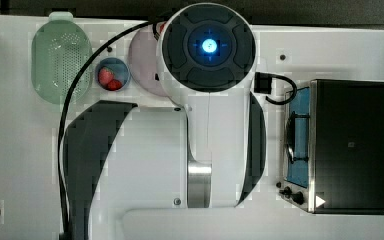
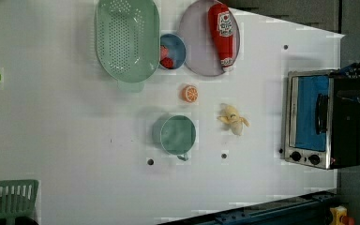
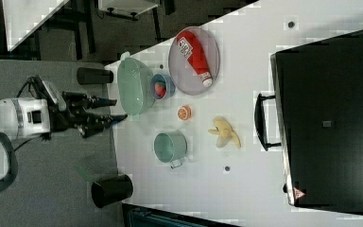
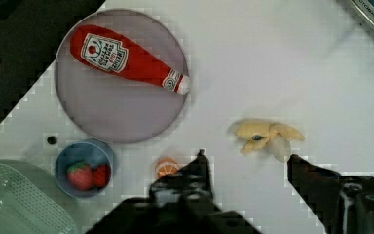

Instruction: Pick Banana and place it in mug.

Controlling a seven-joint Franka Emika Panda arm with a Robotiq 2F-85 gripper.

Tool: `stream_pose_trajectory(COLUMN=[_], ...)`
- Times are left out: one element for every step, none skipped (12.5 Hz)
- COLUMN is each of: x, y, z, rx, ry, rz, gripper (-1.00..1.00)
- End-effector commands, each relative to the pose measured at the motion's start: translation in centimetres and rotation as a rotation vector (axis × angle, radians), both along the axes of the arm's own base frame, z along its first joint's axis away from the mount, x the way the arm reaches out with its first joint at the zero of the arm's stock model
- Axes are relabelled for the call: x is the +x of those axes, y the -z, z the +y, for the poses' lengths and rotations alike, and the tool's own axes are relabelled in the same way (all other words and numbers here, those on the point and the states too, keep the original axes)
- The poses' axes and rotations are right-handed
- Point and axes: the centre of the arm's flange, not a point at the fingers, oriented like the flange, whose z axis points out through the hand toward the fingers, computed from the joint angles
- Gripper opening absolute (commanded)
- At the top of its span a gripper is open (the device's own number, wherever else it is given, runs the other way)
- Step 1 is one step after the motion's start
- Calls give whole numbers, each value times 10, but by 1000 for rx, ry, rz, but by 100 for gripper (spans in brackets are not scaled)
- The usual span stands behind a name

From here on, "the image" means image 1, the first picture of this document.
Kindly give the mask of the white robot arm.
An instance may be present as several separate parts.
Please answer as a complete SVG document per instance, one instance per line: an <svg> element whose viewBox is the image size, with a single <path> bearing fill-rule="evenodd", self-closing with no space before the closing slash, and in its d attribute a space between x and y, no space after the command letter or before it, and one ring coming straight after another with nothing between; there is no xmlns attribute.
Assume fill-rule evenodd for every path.
<svg viewBox="0 0 384 240"><path fill-rule="evenodd" d="M64 240L125 240L132 210L235 207L262 175L265 122L246 20L220 4L185 7L152 60L171 106L100 100L66 130Z"/></svg>

